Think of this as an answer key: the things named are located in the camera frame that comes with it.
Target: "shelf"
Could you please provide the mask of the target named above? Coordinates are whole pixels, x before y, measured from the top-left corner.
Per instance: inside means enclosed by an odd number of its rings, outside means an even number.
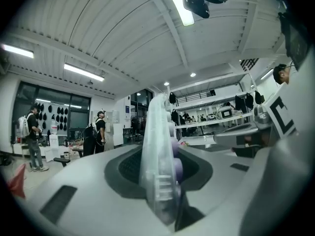
[[[207,126],[207,125],[211,125],[211,124],[217,124],[217,123],[223,123],[223,122],[227,122],[227,121],[231,121],[231,120],[237,120],[237,119],[241,119],[241,118],[245,118],[245,117],[249,117],[249,116],[252,116],[252,112],[242,114],[240,116],[233,116],[233,117],[224,118],[224,119],[209,120],[209,121],[203,121],[203,122],[194,122],[192,124],[175,126],[175,129]]]
[[[200,99],[200,101],[198,101],[198,102],[193,102],[193,103],[187,102],[186,104],[182,103],[178,107],[172,107],[172,109],[182,111],[182,110],[200,108],[200,107],[204,107],[204,106],[215,106],[215,105],[223,104],[225,102],[234,101],[235,96],[238,96],[240,98],[244,98],[247,93],[252,93],[252,92],[254,92],[254,91],[239,92],[239,93],[231,94],[228,96],[211,96],[211,97],[205,98],[204,100]]]
[[[205,90],[213,90],[218,88],[223,88],[231,85],[238,84],[245,75],[248,73],[233,73],[223,76],[218,76],[204,80],[201,82],[196,82],[179,88],[172,88],[171,92],[175,94],[176,97],[183,97],[194,93],[199,93]]]

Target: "ceiling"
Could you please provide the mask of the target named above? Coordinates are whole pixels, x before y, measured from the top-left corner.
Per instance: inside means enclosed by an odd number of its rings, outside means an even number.
[[[172,0],[28,0],[2,42],[34,51],[10,54],[9,71],[119,99],[166,80],[192,82],[226,74],[234,59],[282,55],[275,0],[228,0],[209,5],[210,18],[193,15],[184,27]],[[63,69],[68,63],[103,82]]]

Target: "man with backpack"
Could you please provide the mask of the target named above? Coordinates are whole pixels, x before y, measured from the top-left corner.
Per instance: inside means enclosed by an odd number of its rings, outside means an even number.
[[[104,152],[105,145],[105,122],[103,120],[104,117],[105,117],[104,111],[99,111],[97,113],[97,119],[95,121],[97,129],[95,154]]]
[[[29,146],[32,170],[34,172],[37,171],[35,154],[38,160],[39,170],[46,171],[49,169],[49,167],[43,165],[43,162],[41,159],[40,148],[38,146],[38,142],[36,138],[36,132],[39,132],[39,133],[41,132],[41,130],[37,128],[36,117],[35,117],[36,114],[37,114],[37,106],[33,105],[31,106],[31,109],[29,113],[27,114],[27,122],[28,122],[30,134],[26,137],[26,141]]]

